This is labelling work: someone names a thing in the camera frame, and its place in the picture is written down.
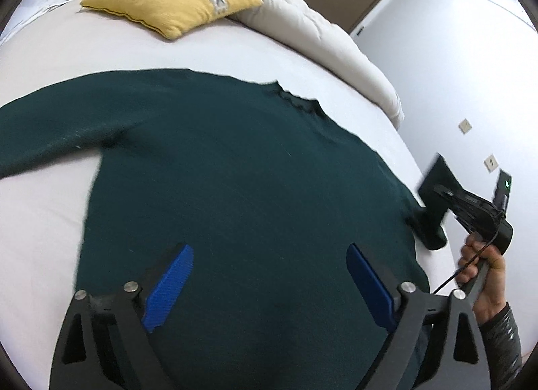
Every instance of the white duvet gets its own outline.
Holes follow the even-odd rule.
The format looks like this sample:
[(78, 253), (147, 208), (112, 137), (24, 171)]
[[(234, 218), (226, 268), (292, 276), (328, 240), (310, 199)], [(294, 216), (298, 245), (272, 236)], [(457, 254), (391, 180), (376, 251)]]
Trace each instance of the white duvet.
[(340, 27), (309, 9), (303, 0), (263, 0), (261, 7), (233, 16), (286, 44), (340, 77), (377, 104), (395, 127), (404, 119), (394, 87)]

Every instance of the black leather sleeve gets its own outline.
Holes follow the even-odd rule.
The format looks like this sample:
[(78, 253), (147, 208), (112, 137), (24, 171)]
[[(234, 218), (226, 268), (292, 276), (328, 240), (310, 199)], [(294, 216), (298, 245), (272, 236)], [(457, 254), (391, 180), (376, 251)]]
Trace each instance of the black leather sleeve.
[(507, 303), (480, 331), (488, 357), (491, 389), (507, 390), (521, 370), (521, 344), (510, 305)]

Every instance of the white wall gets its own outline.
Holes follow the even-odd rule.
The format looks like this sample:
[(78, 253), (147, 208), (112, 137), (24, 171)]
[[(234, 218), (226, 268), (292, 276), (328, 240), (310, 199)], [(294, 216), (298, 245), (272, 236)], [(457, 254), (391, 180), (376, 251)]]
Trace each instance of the white wall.
[[(498, 176), (483, 165), (489, 154), (513, 175), (507, 297), (530, 351), (538, 340), (538, 34), (487, 0), (391, 0), (355, 39), (398, 91), (400, 135), (421, 170), (439, 152), (485, 198)], [(464, 118), (473, 125), (465, 136)], [(465, 231), (449, 218), (447, 232), (456, 258)]]

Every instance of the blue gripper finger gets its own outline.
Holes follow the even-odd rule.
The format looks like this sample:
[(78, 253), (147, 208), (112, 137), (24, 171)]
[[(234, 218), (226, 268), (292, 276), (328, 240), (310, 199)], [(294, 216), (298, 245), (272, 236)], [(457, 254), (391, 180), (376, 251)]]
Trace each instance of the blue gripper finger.
[(179, 293), (187, 282), (193, 264), (193, 248), (185, 245), (146, 299), (142, 325), (147, 332), (152, 333), (157, 326), (162, 326), (165, 323)]
[(394, 332), (397, 327), (394, 296), (389, 293), (355, 244), (348, 247), (345, 261), (376, 325), (384, 327), (388, 332)]

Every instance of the bed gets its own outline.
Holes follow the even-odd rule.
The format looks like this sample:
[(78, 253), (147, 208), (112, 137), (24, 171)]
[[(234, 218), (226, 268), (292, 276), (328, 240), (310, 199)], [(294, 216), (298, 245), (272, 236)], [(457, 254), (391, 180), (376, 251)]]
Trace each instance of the bed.
[[(319, 58), (316, 63), (315, 52), (300, 54), (287, 46), (292, 42), (284, 45), (266, 36), (270, 32), (253, 30), (255, 20), (243, 20), (218, 20), (168, 42), (125, 19), (81, 11), (80, 0), (55, 2), (54, 9), (0, 46), (0, 104), (64, 80), (116, 70), (188, 68), (245, 82), (278, 81), (293, 95), (317, 99), (336, 124), (376, 151), (415, 194), (422, 175), (395, 128), (402, 118), (399, 100), (393, 96), (387, 104), (372, 98), (390, 95), (384, 76), (360, 60), (356, 69), (362, 70), (363, 86), (364, 79), (370, 83), (362, 88), (367, 99), (346, 77), (353, 73), (339, 71), (339, 61), (330, 65)], [(345, 51), (359, 52), (356, 47)], [(98, 150), (86, 150), (0, 180), (0, 340), (34, 390), (48, 388), (100, 163)], [(448, 247), (430, 252), (416, 242), (415, 249), (431, 286), (453, 273)]]

